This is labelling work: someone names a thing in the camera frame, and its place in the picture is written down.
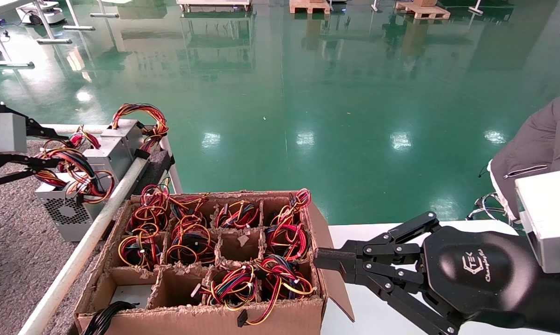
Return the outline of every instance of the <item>wire bundle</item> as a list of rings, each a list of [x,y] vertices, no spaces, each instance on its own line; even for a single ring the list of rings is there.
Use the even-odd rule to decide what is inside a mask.
[[[296,271],[284,257],[269,255],[256,266],[266,273],[263,288],[272,292],[271,301],[277,299],[299,299],[311,295],[314,291],[311,283],[303,274]]]
[[[152,129],[147,129],[146,127],[142,128],[142,133],[148,137],[144,139],[144,143],[140,146],[140,150],[149,153],[151,152],[152,147],[154,147],[154,145],[157,144],[163,136],[167,135],[169,130],[167,127],[167,120],[158,108],[150,104],[123,104],[119,110],[114,113],[113,121],[110,126],[113,129],[117,129],[119,127],[119,120],[121,117],[129,115],[133,112],[144,112],[156,121],[156,124]]]
[[[127,231],[131,232],[145,223],[157,225],[160,230],[166,230],[169,225],[169,190],[167,184],[148,185],[144,187],[140,196],[140,207],[137,208],[129,221]]]
[[[107,170],[93,171],[86,157],[73,148],[53,148],[46,150],[36,157],[42,159],[61,159],[63,162],[58,166],[60,172],[67,172],[73,182],[67,187],[67,193],[81,194],[85,203],[100,203],[110,197],[114,189],[114,178]],[[63,188],[67,183],[57,178],[50,170],[40,170],[36,178],[49,185]],[[104,190],[100,186],[99,178],[109,178],[110,185]]]
[[[301,189],[296,196],[290,195],[289,205],[280,210],[272,219],[272,226],[265,229],[267,252],[281,255],[287,261],[296,261],[306,256],[310,247],[310,237],[305,225],[295,220],[302,208],[311,203],[311,193]]]
[[[100,148],[100,143],[98,142],[96,136],[88,132],[85,132],[83,125],[78,127],[78,130],[73,135],[71,135],[69,141],[71,142],[74,148],[80,148],[84,143],[84,141],[88,141],[90,145],[95,149]]]
[[[174,217],[180,221],[180,225],[183,228],[190,227],[193,224],[199,224],[204,227],[207,225],[206,217],[200,211],[201,206],[208,201],[207,196],[209,193],[204,194],[200,197],[190,197],[184,199],[174,199],[169,197],[170,210]],[[189,208],[188,206],[195,204],[194,208]]]
[[[228,272],[218,285],[212,280],[209,288],[200,288],[200,293],[206,297],[208,305],[224,305],[229,310],[239,310],[255,301],[256,287],[255,268],[243,265]]]
[[[158,225],[144,223],[132,231],[133,236],[123,238],[119,244],[119,257],[130,267],[139,267],[152,271],[159,265],[161,250],[155,242],[160,232]]]
[[[296,261],[307,255],[310,238],[303,223],[271,226],[265,229],[267,252]]]
[[[174,240],[165,257],[167,263],[174,264],[180,261],[184,265],[189,265],[200,261],[204,266],[214,263],[216,240],[212,239],[204,226],[195,223],[184,227],[180,222],[174,227],[172,235]]]
[[[211,282],[210,289],[202,288],[208,305],[223,303],[229,310],[238,310],[246,303],[254,300],[257,281],[256,271],[263,273],[263,288],[271,291],[269,304],[261,315],[253,321],[245,320],[245,324],[256,326],[264,322],[272,313],[278,299],[300,299],[311,295],[314,288],[302,273],[295,271],[284,258],[270,255],[255,261],[255,267],[243,266],[229,272],[219,285]]]
[[[237,208],[237,210],[233,213],[232,208]],[[258,214],[259,208],[246,200],[237,201],[230,206],[225,204],[218,212],[213,226],[215,228],[250,228]]]
[[[133,308],[135,308],[135,305],[125,301],[111,303],[107,308],[101,309],[94,314],[82,335],[104,335],[108,327],[110,327],[110,321],[117,312]]]

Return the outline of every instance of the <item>power supply unit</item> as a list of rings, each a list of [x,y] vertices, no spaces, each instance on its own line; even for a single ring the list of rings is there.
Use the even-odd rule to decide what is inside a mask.
[[[73,181],[69,174],[57,174],[57,177],[67,182]],[[63,239],[67,242],[79,242],[104,207],[104,203],[81,203],[77,196],[67,194],[68,186],[69,184],[59,190],[42,183],[34,194],[46,208]]]
[[[137,120],[121,119],[117,129],[105,129],[100,136],[120,138],[123,146],[129,152],[131,161],[135,158],[135,149],[138,149],[144,142],[144,136],[138,127]]]
[[[114,186],[116,187],[129,167],[133,163],[133,159],[129,157],[129,152],[123,145],[123,138],[119,137],[99,137],[99,149],[87,149],[84,156],[88,159],[88,163],[92,166],[92,170],[107,170],[114,177]],[[98,176],[100,178],[100,186],[108,189],[110,179],[104,174]]]

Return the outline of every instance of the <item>wooden pallet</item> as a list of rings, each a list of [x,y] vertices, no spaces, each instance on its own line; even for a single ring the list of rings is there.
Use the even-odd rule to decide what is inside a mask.
[[[290,13],[294,13],[297,8],[307,9],[307,13],[313,13],[314,9],[323,9],[323,13],[329,14],[329,3],[326,0],[322,2],[310,2],[309,0],[290,0]]]
[[[447,20],[450,18],[450,12],[437,6],[421,7],[412,2],[396,2],[395,9],[414,13],[414,18],[420,20]]]

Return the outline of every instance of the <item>green epoxy floor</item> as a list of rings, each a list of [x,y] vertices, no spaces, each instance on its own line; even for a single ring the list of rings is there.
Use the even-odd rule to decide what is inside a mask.
[[[172,0],[107,3],[121,18],[99,19],[95,2],[74,0],[97,30],[56,27],[71,45],[8,26],[12,58],[36,68],[0,69],[0,101],[86,124],[152,103],[185,192],[306,187],[338,225],[463,219],[492,189],[480,168],[560,95],[560,0],[511,0],[472,22],[453,0],[461,8],[432,25],[393,15],[390,0],[381,13],[350,0],[329,21],[258,1],[242,19],[182,17]]]

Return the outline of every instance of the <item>white metal rail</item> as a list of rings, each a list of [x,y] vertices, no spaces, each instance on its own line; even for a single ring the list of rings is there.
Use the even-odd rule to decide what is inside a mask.
[[[78,125],[42,125],[43,127],[50,127],[55,129],[57,133],[61,134],[73,134],[77,129]],[[85,125],[84,130],[91,134],[101,134],[107,126],[104,125]],[[167,136],[164,136],[160,141],[160,146],[163,150],[169,152],[170,158],[172,159],[172,152],[170,151],[170,144],[168,142]],[[86,261],[90,257],[92,250],[95,248],[96,244],[100,241],[100,238],[104,235],[104,231],[108,227],[110,221],[117,212],[119,206],[123,201],[125,201],[125,195],[131,191],[131,187],[135,184],[135,181],[139,178],[141,171],[144,166],[148,163],[146,159],[137,157],[131,167],[119,182],[117,187],[114,189],[112,195],[108,199],[108,202],[104,206],[103,210],[93,221],[92,225],[88,229],[84,238],[80,241],[80,244],[75,248],[63,269],[59,272],[51,286],[48,288],[44,297],[40,299],[38,305],[32,312],[32,314],[27,319],[26,323],[23,325],[18,335],[41,335],[44,328],[50,321],[51,316],[67,295],[69,288],[73,285],[73,282],[78,278],[78,275],[84,268]],[[169,168],[169,175],[172,181],[173,189],[175,193],[182,193],[182,188],[180,186],[179,175],[174,167],[174,164]]]

